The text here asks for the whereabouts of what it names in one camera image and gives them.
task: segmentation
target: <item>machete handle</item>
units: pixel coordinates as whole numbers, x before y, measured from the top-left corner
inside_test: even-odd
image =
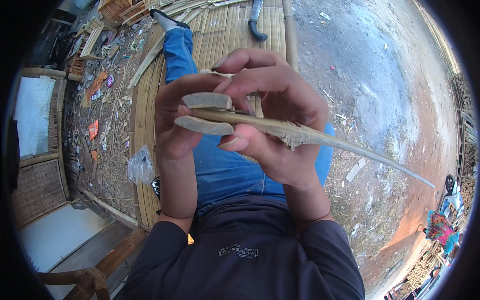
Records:
[[[257,31],[257,20],[255,19],[248,20],[248,28],[250,29],[250,33],[252,34],[255,40],[259,42],[263,42],[268,39],[268,35]]]

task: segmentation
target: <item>foot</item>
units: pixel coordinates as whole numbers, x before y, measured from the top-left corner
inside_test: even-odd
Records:
[[[185,24],[183,22],[175,21],[172,18],[170,18],[169,16],[167,16],[166,13],[161,12],[161,11],[156,10],[156,9],[150,10],[150,16],[155,21],[157,21],[160,24],[160,26],[162,26],[162,29],[165,32],[167,32],[169,30],[172,30],[174,28],[180,28],[180,27],[190,29],[190,27],[187,24]]]

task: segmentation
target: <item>shirt sleeve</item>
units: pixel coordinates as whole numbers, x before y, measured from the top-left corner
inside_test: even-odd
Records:
[[[338,223],[312,223],[301,234],[300,244],[307,259],[317,265],[335,299],[365,299],[365,287],[347,233]]]
[[[122,289],[124,298],[138,299],[139,291],[148,286],[145,283],[148,275],[167,261],[177,258],[185,247],[187,235],[178,225],[168,221],[156,223],[133,263]]]

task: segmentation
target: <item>gray ground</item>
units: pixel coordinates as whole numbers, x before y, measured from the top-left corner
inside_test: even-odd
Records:
[[[336,135],[437,186],[426,188],[369,159],[348,183],[345,176],[360,156],[334,151],[325,188],[334,217],[350,235],[368,293],[408,260],[413,227],[423,221],[424,207],[434,205],[439,182],[454,171],[456,119],[448,78],[410,1],[294,0],[293,7],[300,73],[328,102]]]

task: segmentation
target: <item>motorcycle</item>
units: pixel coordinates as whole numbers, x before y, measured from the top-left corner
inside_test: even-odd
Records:
[[[451,174],[448,174],[445,179],[445,189],[446,194],[440,203],[438,212],[443,213],[446,219],[451,222],[454,217],[453,212],[456,211],[456,217],[459,217],[464,213],[465,208],[460,194],[461,188]]]

